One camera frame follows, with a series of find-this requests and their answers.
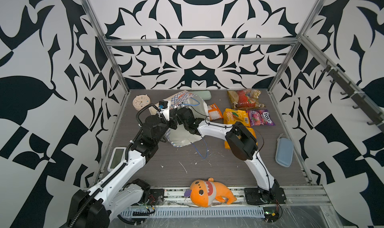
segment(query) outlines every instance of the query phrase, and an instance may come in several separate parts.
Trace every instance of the snack package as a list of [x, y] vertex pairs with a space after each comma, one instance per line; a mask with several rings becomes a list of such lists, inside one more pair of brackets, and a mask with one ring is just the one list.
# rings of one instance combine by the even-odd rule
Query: snack package
[[223, 114], [217, 107], [216, 103], [208, 106], [208, 115], [210, 120], [217, 120], [223, 118]]
[[247, 110], [251, 126], [275, 125], [269, 116], [268, 110]]
[[244, 89], [239, 91], [227, 91], [232, 109], [251, 110], [265, 107], [259, 103], [259, 95], [262, 93], [257, 89]]
[[248, 114], [245, 110], [225, 109], [223, 114], [223, 123], [233, 125], [240, 121], [243, 125], [250, 127]]
[[[246, 127], [247, 130], [249, 130], [249, 132], [256, 138], [256, 134], [255, 134], [255, 131], [251, 128], [251, 127]], [[228, 150], [230, 150], [231, 148], [229, 147], [229, 144], [228, 142], [224, 141], [224, 147]]]

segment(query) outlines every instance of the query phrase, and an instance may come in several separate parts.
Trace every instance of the yellow snack package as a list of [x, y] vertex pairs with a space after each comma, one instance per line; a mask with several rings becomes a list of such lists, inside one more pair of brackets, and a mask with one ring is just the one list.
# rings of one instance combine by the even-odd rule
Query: yellow snack package
[[[251, 127], [246, 127], [247, 130], [249, 130], [249, 132], [256, 138], [256, 134], [255, 134], [255, 131], [251, 128]], [[228, 150], [230, 150], [231, 148], [229, 147], [229, 144], [228, 142], [224, 141], [224, 147]]]
[[225, 109], [223, 113], [223, 123], [233, 125], [240, 121], [245, 126], [251, 126], [249, 123], [248, 114], [245, 110]]

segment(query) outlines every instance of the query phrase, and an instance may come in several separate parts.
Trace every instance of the plush toy mouth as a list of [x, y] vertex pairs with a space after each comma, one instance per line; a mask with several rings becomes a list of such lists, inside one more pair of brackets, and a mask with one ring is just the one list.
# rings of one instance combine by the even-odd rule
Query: plush toy mouth
[[212, 195], [212, 193], [214, 192], [214, 187], [212, 186], [212, 183], [210, 183], [209, 181], [204, 181], [204, 183], [207, 185], [208, 195]]

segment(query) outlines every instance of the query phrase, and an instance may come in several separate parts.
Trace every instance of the device screen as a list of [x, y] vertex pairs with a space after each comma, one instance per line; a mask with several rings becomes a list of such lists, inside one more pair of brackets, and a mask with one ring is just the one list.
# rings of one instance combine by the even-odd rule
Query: device screen
[[121, 157], [123, 152], [124, 152], [124, 149], [115, 150], [115, 155], [113, 156], [112, 163], [111, 163], [111, 169], [115, 168], [121, 162]]

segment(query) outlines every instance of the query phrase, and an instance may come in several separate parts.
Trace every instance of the clock face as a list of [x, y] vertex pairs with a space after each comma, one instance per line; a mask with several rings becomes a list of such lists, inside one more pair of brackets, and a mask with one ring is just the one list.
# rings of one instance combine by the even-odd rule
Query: clock face
[[136, 96], [133, 100], [133, 105], [138, 108], [143, 108], [150, 103], [149, 97], [146, 95]]

